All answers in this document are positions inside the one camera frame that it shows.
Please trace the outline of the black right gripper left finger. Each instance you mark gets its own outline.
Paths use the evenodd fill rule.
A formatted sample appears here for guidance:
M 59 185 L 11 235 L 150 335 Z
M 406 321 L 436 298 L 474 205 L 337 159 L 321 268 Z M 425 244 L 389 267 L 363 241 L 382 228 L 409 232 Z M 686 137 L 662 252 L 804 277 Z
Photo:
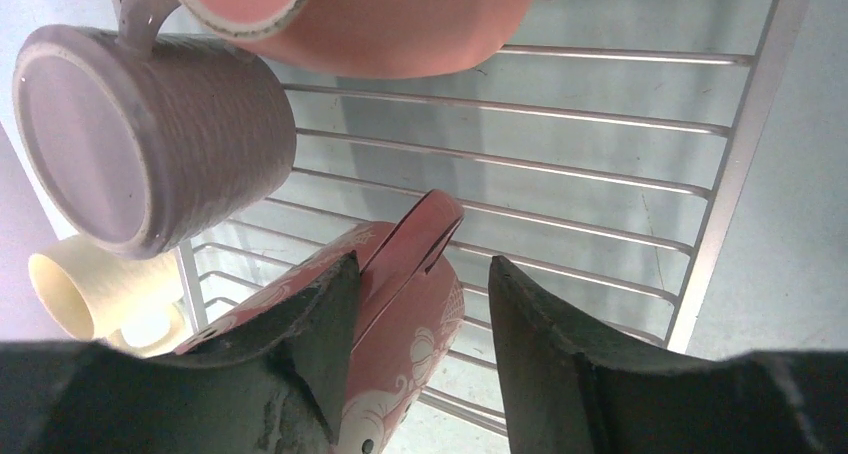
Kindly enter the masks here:
M 5 453 L 327 453 L 340 437 L 361 285 L 342 255 L 290 298 L 183 354 L 1 347 Z

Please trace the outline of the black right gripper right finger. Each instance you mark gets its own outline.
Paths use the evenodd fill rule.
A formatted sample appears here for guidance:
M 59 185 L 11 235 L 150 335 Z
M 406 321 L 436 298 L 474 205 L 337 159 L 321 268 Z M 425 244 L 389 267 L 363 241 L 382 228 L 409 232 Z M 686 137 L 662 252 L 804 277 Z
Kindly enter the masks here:
M 847 449 L 843 351 L 675 353 L 604 324 L 503 256 L 488 291 L 514 453 Z

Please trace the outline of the pink ghost pattern mug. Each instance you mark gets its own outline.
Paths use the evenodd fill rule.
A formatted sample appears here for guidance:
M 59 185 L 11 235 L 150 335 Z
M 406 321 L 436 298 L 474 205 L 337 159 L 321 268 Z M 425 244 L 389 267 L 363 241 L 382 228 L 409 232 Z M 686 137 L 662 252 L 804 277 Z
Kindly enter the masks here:
M 440 190 L 395 224 L 363 223 L 288 270 L 177 346 L 227 332 L 290 298 L 342 255 L 354 253 L 361 285 L 340 437 L 327 453 L 379 453 L 444 358 L 464 317 L 457 275 L 443 251 L 463 218 Z

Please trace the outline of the cream mug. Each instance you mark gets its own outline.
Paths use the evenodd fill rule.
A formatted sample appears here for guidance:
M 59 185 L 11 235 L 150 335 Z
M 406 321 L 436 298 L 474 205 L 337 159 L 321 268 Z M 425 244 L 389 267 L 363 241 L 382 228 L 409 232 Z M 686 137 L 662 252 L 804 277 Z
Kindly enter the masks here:
M 174 251 L 125 259 L 74 235 L 31 254 L 28 274 L 50 316 L 76 340 L 102 340 L 152 357 L 172 351 L 192 333 Z M 139 346 L 128 342 L 125 328 L 158 319 L 166 322 L 162 333 Z

